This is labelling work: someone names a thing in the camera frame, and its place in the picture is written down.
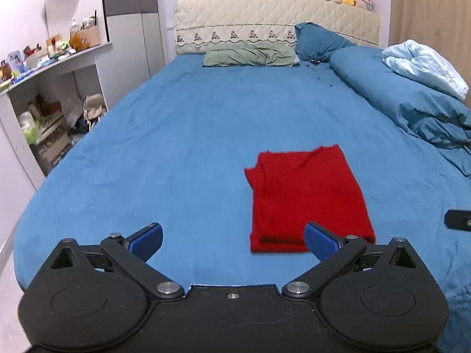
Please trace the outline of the white shelf desk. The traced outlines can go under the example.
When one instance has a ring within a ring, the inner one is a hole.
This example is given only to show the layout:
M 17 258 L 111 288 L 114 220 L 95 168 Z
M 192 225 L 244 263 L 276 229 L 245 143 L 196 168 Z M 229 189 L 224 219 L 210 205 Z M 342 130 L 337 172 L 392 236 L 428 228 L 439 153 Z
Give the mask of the white shelf desk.
M 18 116 L 28 109 L 29 101 L 38 96 L 47 103 L 59 101 L 64 116 L 68 116 L 69 98 L 84 100 L 96 93 L 105 93 L 101 86 L 98 62 L 110 53 L 112 43 L 105 42 L 73 54 L 51 65 L 41 67 L 28 77 L 1 92 L 1 125 L 26 176 L 34 188 L 39 188 L 46 176 L 21 132 Z

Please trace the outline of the light blue blanket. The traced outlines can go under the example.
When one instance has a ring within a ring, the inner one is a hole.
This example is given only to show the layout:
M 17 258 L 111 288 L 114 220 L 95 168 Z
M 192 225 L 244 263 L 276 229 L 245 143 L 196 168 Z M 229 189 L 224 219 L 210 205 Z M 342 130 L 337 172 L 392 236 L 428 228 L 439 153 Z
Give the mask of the light blue blanket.
M 469 86 L 435 49 L 408 39 L 382 51 L 382 61 L 395 73 L 464 102 Z

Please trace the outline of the woven basket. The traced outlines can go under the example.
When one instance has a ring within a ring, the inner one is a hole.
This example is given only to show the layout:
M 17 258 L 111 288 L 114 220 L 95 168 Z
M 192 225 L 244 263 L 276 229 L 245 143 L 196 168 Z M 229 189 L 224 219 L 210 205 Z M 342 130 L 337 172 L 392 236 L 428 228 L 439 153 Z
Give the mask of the woven basket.
M 99 46 L 101 44 L 100 30 L 98 26 L 90 26 L 78 32 L 81 40 L 90 47 Z

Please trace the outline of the beige curtain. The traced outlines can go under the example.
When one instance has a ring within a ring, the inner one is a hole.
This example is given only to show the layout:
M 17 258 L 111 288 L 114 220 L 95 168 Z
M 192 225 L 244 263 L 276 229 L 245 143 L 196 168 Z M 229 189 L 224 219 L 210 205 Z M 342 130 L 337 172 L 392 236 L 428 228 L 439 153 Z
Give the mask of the beige curtain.
M 389 46 L 408 39 L 435 49 L 465 79 L 470 106 L 470 0 L 391 0 Z

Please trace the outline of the beige bag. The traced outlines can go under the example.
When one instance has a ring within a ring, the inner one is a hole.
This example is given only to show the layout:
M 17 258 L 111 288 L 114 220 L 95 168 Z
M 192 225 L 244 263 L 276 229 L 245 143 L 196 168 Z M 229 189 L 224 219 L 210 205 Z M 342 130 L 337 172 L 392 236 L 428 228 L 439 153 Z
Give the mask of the beige bag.
M 87 96 L 83 103 L 84 119 L 93 121 L 107 112 L 105 100 L 101 93 Z

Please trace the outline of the blue pillow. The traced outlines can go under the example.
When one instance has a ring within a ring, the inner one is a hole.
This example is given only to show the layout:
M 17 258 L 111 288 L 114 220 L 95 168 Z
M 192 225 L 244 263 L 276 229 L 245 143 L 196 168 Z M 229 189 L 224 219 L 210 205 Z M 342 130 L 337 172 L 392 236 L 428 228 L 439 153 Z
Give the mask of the blue pillow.
M 339 49 L 355 46 L 343 36 L 311 22 L 295 26 L 295 52 L 302 61 L 329 62 Z

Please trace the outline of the light pink plush toy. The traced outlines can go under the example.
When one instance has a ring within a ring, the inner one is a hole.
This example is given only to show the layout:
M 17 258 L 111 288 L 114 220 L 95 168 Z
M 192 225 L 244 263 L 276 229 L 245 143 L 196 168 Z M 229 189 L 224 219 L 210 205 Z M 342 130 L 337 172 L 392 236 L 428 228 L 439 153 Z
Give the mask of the light pink plush toy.
M 374 10 L 374 0 L 355 0 L 355 5 L 364 10 Z

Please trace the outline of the red cloth garment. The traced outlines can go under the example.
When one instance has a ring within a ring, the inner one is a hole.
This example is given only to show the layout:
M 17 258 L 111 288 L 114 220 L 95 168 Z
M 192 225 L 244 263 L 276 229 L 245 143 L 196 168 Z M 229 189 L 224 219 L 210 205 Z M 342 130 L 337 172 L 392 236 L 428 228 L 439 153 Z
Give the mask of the red cloth garment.
M 340 237 L 352 234 L 375 242 L 360 186 L 339 145 L 266 151 L 244 173 L 253 193 L 253 253 L 305 252 L 309 222 Z

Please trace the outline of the green plastic bag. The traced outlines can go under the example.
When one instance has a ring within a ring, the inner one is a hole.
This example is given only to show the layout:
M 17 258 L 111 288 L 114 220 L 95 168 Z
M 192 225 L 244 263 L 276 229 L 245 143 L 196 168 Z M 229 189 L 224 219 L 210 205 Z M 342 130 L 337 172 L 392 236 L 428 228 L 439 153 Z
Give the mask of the green plastic bag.
M 26 143 L 28 145 L 37 144 L 41 138 L 41 133 L 32 114 L 29 111 L 24 111 L 18 116 L 18 122 Z

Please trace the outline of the white grey wardrobe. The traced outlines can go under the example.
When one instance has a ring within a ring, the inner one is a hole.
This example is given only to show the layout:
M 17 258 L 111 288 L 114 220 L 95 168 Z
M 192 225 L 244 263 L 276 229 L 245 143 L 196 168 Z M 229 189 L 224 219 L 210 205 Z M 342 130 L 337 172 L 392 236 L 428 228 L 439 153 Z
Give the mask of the white grey wardrobe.
M 102 0 L 111 49 L 97 60 L 108 109 L 165 66 L 159 0 Z

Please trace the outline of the clear plastic drawer unit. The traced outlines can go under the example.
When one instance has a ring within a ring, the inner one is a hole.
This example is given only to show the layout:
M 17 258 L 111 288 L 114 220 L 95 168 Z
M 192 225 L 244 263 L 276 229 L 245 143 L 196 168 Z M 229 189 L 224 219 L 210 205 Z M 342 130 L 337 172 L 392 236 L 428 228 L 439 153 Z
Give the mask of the clear plastic drawer unit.
M 61 111 L 47 116 L 39 130 L 39 140 L 30 148 L 40 169 L 47 176 L 73 147 L 73 142 L 69 137 L 69 125 Z

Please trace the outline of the orange teddy bear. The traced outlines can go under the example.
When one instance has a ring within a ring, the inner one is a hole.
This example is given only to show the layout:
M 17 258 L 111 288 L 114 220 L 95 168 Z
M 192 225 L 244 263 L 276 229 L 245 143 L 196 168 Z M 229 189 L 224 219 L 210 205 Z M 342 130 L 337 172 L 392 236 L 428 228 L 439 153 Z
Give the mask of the orange teddy bear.
M 69 46 L 76 52 L 81 52 L 90 47 L 88 41 L 82 37 L 78 32 L 73 33 L 69 39 Z

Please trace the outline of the blue bed sheet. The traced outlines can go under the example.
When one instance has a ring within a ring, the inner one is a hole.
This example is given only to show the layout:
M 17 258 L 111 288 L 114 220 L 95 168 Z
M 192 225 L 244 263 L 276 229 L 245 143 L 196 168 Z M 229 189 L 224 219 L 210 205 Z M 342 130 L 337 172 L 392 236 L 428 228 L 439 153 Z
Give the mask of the blue bed sheet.
M 436 147 L 372 107 L 329 65 L 205 68 L 184 55 L 124 97 L 52 170 L 17 224 L 14 270 L 26 289 L 60 240 L 94 245 L 151 222 L 164 229 L 152 267 L 191 284 L 277 284 L 310 253 L 254 254 L 245 178 L 264 151 L 338 145 L 378 242 L 404 237 L 449 302 L 443 352 L 470 350 L 470 179 Z

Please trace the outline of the folded blue duvet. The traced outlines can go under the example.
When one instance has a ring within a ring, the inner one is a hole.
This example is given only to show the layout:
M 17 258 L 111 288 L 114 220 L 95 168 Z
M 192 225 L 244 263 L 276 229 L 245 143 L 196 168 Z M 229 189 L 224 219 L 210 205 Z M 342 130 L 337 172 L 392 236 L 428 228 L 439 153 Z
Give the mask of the folded blue duvet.
M 342 48 L 331 55 L 330 66 L 399 128 L 436 147 L 470 176 L 470 109 L 463 103 L 393 72 L 383 63 L 381 49 Z

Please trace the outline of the green pillow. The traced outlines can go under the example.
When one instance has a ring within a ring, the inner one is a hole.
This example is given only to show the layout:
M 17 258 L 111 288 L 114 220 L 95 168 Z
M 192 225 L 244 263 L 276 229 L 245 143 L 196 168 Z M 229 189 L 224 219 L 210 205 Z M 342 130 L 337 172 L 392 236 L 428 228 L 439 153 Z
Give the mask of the green pillow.
M 214 46 L 206 52 L 204 67 L 293 67 L 299 58 L 293 47 L 270 42 L 240 42 Z

